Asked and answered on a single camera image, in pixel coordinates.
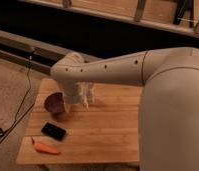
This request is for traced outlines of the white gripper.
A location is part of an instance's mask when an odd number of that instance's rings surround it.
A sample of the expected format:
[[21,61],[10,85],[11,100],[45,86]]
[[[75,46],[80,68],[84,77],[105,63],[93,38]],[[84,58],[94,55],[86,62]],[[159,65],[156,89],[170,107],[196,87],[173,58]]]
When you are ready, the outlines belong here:
[[93,83],[75,83],[62,88],[64,104],[67,106],[81,104],[88,110],[89,103],[95,102]]

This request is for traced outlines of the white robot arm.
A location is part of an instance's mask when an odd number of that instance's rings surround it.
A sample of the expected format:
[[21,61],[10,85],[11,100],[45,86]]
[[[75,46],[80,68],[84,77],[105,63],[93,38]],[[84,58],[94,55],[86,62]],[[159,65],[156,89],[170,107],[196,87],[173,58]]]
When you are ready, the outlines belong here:
[[55,63],[67,109],[93,100],[95,83],[141,86],[140,171],[199,171],[199,49],[176,47],[85,62],[71,52]]

